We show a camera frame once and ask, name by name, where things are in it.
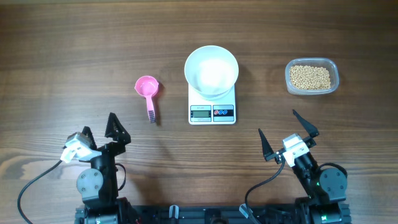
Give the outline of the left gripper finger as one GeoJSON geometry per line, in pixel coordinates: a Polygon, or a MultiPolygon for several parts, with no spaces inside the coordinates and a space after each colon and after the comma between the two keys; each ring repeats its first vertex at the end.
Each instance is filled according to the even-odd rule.
{"type": "Polygon", "coordinates": [[[88,145],[89,145],[90,149],[97,149],[97,145],[95,143],[93,133],[91,132],[90,127],[85,126],[81,133],[83,135],[85,135],[86,138],[88,139],[88,145]]]}
{"type": "Polygon", "coordinates": [[[124,145],[131,143],[130,134],[120,123],[115,113],[110,113],[108,116],[108,122],[104,136],[124,145]]]}

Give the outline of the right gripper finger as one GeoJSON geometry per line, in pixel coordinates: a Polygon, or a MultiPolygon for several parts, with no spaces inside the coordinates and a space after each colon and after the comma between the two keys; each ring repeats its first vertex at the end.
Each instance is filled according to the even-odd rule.
{"type": "Polygon", "coordinates": [[[292,112],[311,138],[319,135],[318,129],[313,124],[302,118],[295,110],[292,110],[292,112]]]}
{"type": "Polygon", "coordinates": [[[258,131],[259,131],[259,135],[261,138],[262,154],[263,154],[265,160],[269,161],[269,160],[275,158],[274,151],[272,150],[271,145],[269,144],[269,142],[266,139],[262,130],[259,128],[258,131]]]}

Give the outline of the pink measuring scoop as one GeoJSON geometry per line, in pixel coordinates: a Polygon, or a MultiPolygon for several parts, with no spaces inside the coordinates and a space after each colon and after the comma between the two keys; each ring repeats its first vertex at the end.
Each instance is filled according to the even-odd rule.
{"type": "Polygon", "coordinates": [[[155,122],[155,108],[153,97],[159,89],[159,82],[152,76],[140,77],[135,84],[134,89],[137,93],[146,99],[147,114],[151,123],[155,122]]]}

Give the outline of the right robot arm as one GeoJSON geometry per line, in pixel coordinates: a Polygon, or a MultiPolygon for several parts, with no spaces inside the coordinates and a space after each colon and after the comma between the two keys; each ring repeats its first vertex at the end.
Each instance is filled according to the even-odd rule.
{"type": "Polygon", "coordinates": [[[302,118],[293,115],[308,133],[301,138],[295,133],[282,140],[283,148],[273,151],[264,133],[259,129],[262,153],[266,161],[275,160],[279,170],[262,184],[274,180],[288,165],[302,185],[306,197],[297,198],[293,204],[266,205],[257,215],[249,214],[259,223],[351,223],[346,200],[348,173],[342,166],[329,162],[318,165],[310,153],[316,146],[318,129],[302,118]]]}

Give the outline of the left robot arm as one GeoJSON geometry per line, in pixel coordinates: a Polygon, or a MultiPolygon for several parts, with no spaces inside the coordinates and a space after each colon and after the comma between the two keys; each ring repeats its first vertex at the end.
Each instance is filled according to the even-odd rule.
{"type": "Polygon", "coordinates": [[[91,167],[76,180],[84,207],[76,209],[74,223],[139,223],[141,218],[127,198],[118,197],[125,183],[118,185],[115,157],[126,152],[131,136],[114,113],[108,116],[104,136],[112,141],[95,149],[100,155],[88,161],[91,167]]]}

